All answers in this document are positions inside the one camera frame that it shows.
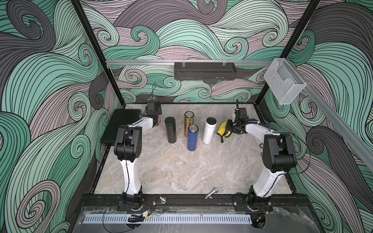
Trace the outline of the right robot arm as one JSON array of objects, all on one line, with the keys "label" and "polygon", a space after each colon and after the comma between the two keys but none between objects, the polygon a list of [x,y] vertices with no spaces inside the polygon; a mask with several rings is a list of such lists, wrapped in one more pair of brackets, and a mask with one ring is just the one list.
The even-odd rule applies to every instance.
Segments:
[{"label": "right robot arm", "polygon": [[279,180],[297,165],[292,136],[269,129],[256,119],[249,118],[245,108],[237,107],[232,119],[226,123],[231,133],[251,134],[263,145],[262,162],[264,169],[250,194],[256,198],[268,198]]}]

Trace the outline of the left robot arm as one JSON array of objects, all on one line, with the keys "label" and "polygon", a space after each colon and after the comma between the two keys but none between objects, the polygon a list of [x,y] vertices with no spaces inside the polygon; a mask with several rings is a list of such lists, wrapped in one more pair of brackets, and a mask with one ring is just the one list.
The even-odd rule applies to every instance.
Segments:
[{"label": "left robot arm", "polygon": [[158,124],[159,115],[161,114],[161,103],[155,99],[149,100],[145,107],[145,112],[140,113],[135,121],[118,127],[114,154],[123,169],[125,181],[123,199],[127,202],[138,205],[143,203],[137,159],[142,151],[143,133]]}]

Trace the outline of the yellow grey cleaning cloth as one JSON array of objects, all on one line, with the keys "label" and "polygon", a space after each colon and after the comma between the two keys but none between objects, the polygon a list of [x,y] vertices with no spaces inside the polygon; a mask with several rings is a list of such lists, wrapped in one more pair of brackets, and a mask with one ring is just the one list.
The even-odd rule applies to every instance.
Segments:
[{"label": "yellow grey cleaning cloth", "polygon": [[225,138],[230,137],[230,135],[232,134],[231,131],[227,130],[226,125],[227,125],[227,121],[223,122],[223,123],[220,125],[219,130],[218,130],[218,132],[217,132],[217,134],[220,136],[220,142],[221,142],[221,143],[224,142],[224,139],[225,139]]}]

